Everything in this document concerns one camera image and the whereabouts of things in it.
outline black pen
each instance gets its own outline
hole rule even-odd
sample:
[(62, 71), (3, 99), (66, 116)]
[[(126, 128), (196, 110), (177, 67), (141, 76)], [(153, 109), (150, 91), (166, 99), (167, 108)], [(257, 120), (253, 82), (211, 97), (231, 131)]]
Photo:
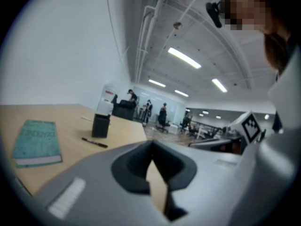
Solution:
[(95, 141), (90, 141), (90, 140), (88, 140), (87, 138), (83, 138), (83, 137), (82, 137), (81, 139), (84, 140), (84, 141), (90, 142), (90, 143), (92, 143), (92, 144), (101, 146), (101, 147), (103, 147), (103, 148), (107, 148), (107, 147), (108, 147), (107, 145), (104, 145), (104, 144), (101, 144), (101, 143), (98, 143), (98, 142), (95, 142)]

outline person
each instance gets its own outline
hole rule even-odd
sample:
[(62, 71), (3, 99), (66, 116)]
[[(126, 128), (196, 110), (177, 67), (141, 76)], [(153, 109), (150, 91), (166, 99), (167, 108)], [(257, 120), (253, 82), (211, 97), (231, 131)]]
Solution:
[(128, 90), (128, 94), (132, 95), (130, 98), (130, 102), (132, 103), (133, 108), (135, 108), (137, 103), (137, 95), (133, 92), (132, 89)]
[(163, 110), (166, 112), (166, 103), (164, 103), (163, 106), (160, 109), (160, 111), (163, 111)]
[(114, 98), (111, 101), (111, 103), (113, 103), (113, 105), (117, 104), (117, 98), (118, 98), (118, 95), (115, 94)]
[(151, 117), (151, 111), (152, 111), (152, 103), (151, 103), (151, 100), (148, 100), (147, 104), (146, 104), (146, 109), (145, 109), (145, 116), (143, 119), (143, 122), (144, 122), (145, 118), (146, 118), (146, 124), (149, 123), (149, 118)]
[[(264, 51), (269, 65), (283, 73), (296, 46), (300, 47), (297, 22), (298, 0), (221, 0), (220, 15), (238, 29), (252, 28), (264, 35)], [(282, 128), (276, 113), (273, 130)]]

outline person standing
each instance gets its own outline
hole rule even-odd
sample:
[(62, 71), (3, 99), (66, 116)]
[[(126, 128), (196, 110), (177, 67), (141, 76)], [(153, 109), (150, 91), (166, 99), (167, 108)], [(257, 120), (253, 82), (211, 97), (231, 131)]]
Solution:
[(165, 111), (166, 112), (166, 103), (163, 104), (163, 106), (161, 107), (160, 111)]
[(132, 95), (130, 98), (130, 102), (132, 103), (132, 108), (134, 109), (137, 105), (137, 95), (133, 92), (132, 89), (128, 90), (128, 94)]
[(144, 122), (146, 118), (146, 124), (149, 123), (149, 117), (151, 117), (151, 110), (152, 110), (152, 103), (151, 100), (148, 100), (145, 109), (145, 117), (143, 119)]

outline floor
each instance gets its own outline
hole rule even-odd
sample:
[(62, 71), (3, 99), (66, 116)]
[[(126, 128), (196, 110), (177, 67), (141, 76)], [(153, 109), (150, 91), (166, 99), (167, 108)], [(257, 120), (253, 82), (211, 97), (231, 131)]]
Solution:
[(166, 132), (162, 133), (161, 130), (156, 129), (156, 124), (153, 122), (149, 122), (146, 127), (144, 127), (144, 132), (148, 140), (167, 141), (184, 146), (188, 146), (191, 142), (200, 141), (200, 139), (196, 140), (194, 137), (185, 135), (184, 132), (177, 135)]

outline wooden desk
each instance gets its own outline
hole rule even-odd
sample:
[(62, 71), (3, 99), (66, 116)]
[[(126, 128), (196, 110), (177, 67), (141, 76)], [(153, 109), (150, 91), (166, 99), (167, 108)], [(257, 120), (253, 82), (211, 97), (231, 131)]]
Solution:
[[(48, 180), (87, 156), (147, 140), (140, 123), (112, 116), (107, 138), (93, 138), (94, 141), (107, 145), (107, 149), (85, 142), (81, 140), (82, 137), (92, 139), (93, 122), (84, 120), (81, 116), (93, 120), (94, 114), (94, 111), (81, 105), (0, 106), (0, 133), (6, 153), (17, 176), (32, 195)], [(62, 163), (43, 167), (16, 168), (12, 152), (20, 129), (27, 119), (56, 122), (57, 136), (63, 157)]]

